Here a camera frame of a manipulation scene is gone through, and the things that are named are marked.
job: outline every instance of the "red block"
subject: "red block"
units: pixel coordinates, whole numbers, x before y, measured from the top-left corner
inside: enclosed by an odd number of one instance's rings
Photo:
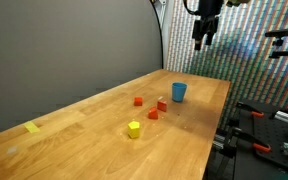
[[[142,97],[135,97],[134,98],[134,106],[142,106],[143,105],[143,98]]]
[[[166,101],[162,101],[162,100],[158,101],[157,102],[157,109],[166,112],[166,109],[167,109]]]
[[[148,118],[150,119],[158,119],[157,109],[156,107],[152,107],[148,112]]]

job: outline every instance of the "wood grain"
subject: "wood grain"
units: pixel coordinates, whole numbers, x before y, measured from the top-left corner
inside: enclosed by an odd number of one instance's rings
[[[188,84],[182,103],[171,100],[176,81]],[[32,120],[38,133],[13,127],[0,133],[0,179],[202,179],[229,86],[158,70]],[[161,96],[167,112],[148,119]],[[127,135],[132,120],[138,139]]]

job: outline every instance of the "yellow cube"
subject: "yellow cube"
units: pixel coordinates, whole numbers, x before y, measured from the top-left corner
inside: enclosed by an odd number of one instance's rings
[[[140,137],[140,123],[132,121],[128,124],[128,135],[133,138]]]

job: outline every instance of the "yellow paper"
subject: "yellow paper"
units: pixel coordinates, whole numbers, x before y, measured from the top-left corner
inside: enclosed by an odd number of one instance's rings
[[[24,123],[24,126],[30,133],[40,132],[40,129],[32,121]]]

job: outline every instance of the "blue cup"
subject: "blue cup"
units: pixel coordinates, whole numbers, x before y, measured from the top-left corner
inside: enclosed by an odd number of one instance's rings
[[[172,85],[172,99],[175,102],[182,102],[186,92],[187,85],[181,82],[175,82]]]

